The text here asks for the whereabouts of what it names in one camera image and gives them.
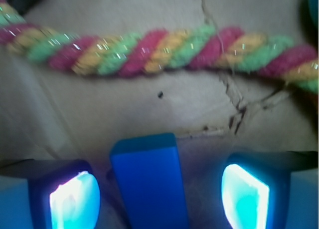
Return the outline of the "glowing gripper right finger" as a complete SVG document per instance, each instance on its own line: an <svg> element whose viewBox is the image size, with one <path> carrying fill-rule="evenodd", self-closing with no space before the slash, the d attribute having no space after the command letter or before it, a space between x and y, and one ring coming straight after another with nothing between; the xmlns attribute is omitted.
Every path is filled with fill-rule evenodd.
<svg viewBox="0 0 319 229"><path fill-rule="evenodd" d="M233 153L223 169L221 196L233 229L317 229L318 153Z"/></svg>

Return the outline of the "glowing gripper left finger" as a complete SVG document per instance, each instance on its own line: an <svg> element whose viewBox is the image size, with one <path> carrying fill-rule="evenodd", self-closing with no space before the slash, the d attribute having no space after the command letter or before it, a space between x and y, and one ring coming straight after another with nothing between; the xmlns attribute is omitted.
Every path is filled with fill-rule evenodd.
<svg viewBox="0 0 319 229"><path fill-rule="evenodd" d="M100 188L84 160L2 160L2 229L93 229Z"/></svg>

